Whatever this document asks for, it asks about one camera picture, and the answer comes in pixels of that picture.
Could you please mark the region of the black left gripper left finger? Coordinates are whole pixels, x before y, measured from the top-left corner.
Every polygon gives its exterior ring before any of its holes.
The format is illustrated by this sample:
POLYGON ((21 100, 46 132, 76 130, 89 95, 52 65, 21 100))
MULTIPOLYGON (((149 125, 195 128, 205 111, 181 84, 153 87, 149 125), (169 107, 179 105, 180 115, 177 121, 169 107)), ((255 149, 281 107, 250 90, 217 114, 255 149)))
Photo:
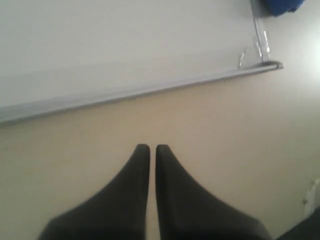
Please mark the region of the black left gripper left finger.
POLYGON ((138 144, 114 179, 90 199, 55 217, 41 240, 144 240, 150 147, 138 144))

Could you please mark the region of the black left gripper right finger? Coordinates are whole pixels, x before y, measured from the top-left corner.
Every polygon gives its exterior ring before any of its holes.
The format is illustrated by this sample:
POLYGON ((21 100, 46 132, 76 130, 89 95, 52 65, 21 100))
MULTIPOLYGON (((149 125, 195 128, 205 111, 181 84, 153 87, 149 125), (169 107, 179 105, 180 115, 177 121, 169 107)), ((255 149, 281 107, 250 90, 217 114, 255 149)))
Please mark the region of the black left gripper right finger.
POLYGON ((162 240, 270 240, 257 219, 221 201, 180 164, 168 145, 155 152, 155 188, 162 240))

